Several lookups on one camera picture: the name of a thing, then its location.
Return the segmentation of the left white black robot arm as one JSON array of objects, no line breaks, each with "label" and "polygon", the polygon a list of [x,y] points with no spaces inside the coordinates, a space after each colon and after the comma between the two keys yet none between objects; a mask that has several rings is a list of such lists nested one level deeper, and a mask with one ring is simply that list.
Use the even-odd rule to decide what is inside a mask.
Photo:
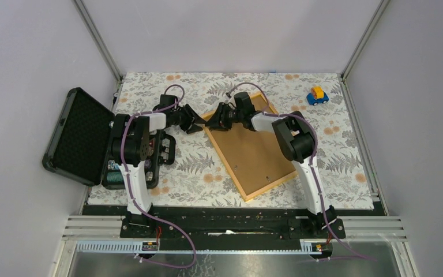
[{"label": "left white black robot arm", "polygon": [[142,237],[151,236],[156,229],[153,216],[148,214],[152,201],[145,173],[151,132],[179,126],[187,134],[192,134],[202,131],[206,124],[192,107],[188,104],[181,106],[180,101],[174,95],[164,94],[152,111],[137,115],[117,114],[112,121],[109,154],[123,177],[128,197],[127,211],[139,216],[133,228]]}]

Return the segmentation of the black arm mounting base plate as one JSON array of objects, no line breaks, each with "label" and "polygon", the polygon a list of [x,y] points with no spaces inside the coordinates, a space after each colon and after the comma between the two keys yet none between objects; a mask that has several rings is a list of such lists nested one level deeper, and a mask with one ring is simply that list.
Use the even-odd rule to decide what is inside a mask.
[{"label": "black arm mounting base plate", "polygon": [[146,216],[132,215],[125,206],[87,205],[83,215],[119,216],[121,238],[152,239],[161,250],[297,250],[299,240],[322,245],[345,238],[341,219],[306,209],[152,207]]}]

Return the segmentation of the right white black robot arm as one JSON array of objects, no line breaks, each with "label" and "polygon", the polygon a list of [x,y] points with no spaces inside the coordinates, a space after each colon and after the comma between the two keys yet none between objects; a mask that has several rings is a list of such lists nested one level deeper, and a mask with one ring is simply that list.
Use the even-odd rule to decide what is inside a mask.
[{"label": "right white black robot arm", "polygon": [[205,123],[210,130],[228,131],[240,123],[252,132],[274,133],[283,156],[295,167],[304,191],[306,209],[310,212],[308,230],[323,237],[337,219],[335,209],[327,201],[316,164],[317,135],[300,112],[272,114],[256,110],[246,92],[234,95],[234,104],[219,103]]}]

